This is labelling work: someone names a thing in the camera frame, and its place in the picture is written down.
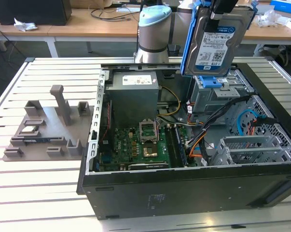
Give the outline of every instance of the wooden desk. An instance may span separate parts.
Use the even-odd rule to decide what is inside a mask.
[[[100,17],[110,18],[127,13],[103,13]],[[134,14],[136,20],[139,19],[139,14]],[[132,15],[126,16],[128,21],[107,22],[90,15],[88,9],[73,9],[72,15],[66,26],[52,26],[49,31],[49,36],[93,36],[93,37],[136,37],[138,22]]]
[[[291,17],[291,14],[278,12],[283,16]],[[113,12],[102,17],[113,17],[126,13]],[[135,42],[137,37],[137,21],[130,15],[129,21],[106,22],[93,18],[87,9],[73,9],[71,18],[66,26],[39,25],[38,30],[21,32],[14,26],[2,26],[5,35],[12,41],[44,41],[48,44],[51,56],[58,57],[55,42],[87,42],[90,52],[90,42]],[[0,40],[6,40],[0,34]],[[259,28],[252,24],[246,32],[243,44],[285,44],[291,45],[291,29],[278,25],[277,27]]]
[[[239,0],[238,4],[245,4],[244,0]],[[269,5],[269,2],[260,2],[262,5]],[[276,11],[284,17],[291,18],[291,14]],[[242,44],[284,44],[291,45],[291,29],[277,24],[277,27],[270,26],[260,28],[252,23],[250,29],[246,31]]]

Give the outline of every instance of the power supply label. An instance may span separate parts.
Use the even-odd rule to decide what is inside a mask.
[[[227,41],[234,36],[235,30],[235,27],[219,26],[216,33],[204,32],[195,62],[196,68],[199,70],[218,69],[228,51]]]
[[[125,75],[123,76],[123,86],[151,85],[151,75]]]

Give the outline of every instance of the blue box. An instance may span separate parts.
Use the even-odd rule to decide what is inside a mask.
[[[291,0],[272,0],[270,5],[274,5],[274,10],[291,14]]]

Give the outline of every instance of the motherboard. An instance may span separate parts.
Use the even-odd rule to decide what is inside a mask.
[[[159,126],[143,121],[131,128],[115,128],[113,149],[102,152],[100,171],[126,171],[184,167],[184,126]]]

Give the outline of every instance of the white label sticker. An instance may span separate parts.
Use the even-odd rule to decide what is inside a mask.
[[[215,148],[214,144],[208,144],[207,149],[214,149],[214,148]]]
[[[210,70],[221,66],[228,50],[226,42],[234,35],[234,27],[219,27],[218,33],[204,32],[195,64],[199,69]]]
[[[226,78],[217,78],[219,83],[228,82]]]
[[[202,163],[203,166],[207,166],[208,165],[208,162],[206,162],[205,159],[203,159],[203,158],[201,159],[201,163]]]
[[[123,86],[151,85],[151,75],[126,75],[123,76]]]

